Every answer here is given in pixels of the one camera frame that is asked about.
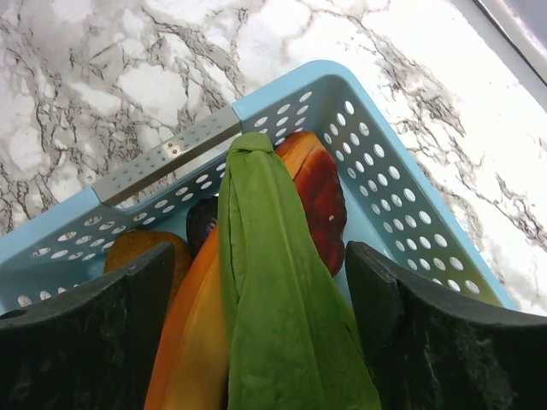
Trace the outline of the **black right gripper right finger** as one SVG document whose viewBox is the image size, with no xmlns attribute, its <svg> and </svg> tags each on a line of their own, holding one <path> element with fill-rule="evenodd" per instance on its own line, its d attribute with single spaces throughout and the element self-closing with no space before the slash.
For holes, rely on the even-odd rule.
<svg viewBox="0 0 547 410">
<path fill-rule="evenodd" d="M 545 317 L 464 296 L 365 243 L 348 243 L 345 271 L 383 408 L 545 408 Z"/>
</svg>

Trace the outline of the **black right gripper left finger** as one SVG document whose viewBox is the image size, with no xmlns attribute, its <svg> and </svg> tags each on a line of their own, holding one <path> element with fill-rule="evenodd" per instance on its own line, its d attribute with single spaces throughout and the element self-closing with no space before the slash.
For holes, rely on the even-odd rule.
<svg viewBox="0 0 547 410">
<path fill-rule="evenodd" d="M 174 246 L 1 317 L 3 409 L 141 409 L 167 312 Z"/>
</svg>

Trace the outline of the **orange papaya slice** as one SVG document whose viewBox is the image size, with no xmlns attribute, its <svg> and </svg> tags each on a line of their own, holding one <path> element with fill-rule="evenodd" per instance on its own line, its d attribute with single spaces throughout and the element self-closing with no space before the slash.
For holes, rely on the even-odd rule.
<svg viewBox="0 0 547 410">
<path fill-rule="evenodd" d="M 276 150 L 301 198 L 315 247 L 332 275 L 344 260 L 347 212 L 335 161 L 312 132 Z M 163 325 L 145 400 L 147 409 L 221 409 L 228 374 L 218 231 L 192 262 Z"/>
</svg>

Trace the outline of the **green leaf vegetable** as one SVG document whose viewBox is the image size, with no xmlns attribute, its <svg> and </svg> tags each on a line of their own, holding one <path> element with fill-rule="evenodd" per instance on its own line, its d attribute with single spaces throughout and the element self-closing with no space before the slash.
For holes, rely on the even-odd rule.
<svg viewBox="0 0 547 410">
<path fill-rule="evenodd" d="M 219 197 L 231 409 L 378 409 L 355 316 L 259 132 L 228 150 Z"/>
</svg>

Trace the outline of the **dark purple eggplant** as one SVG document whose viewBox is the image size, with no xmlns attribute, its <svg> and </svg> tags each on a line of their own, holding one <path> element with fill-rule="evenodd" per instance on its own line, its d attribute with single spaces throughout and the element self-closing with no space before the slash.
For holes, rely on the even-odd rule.
<svg viewBox="0 0 547 410">
<path fill-rule="evenodd" d="M 192 259 L 196 258 L 209 234 L 217 225 L 217 216 L 217 196 L 206 196 L 189 209 L 186 216 L 186 236 Z"/>
</svg>

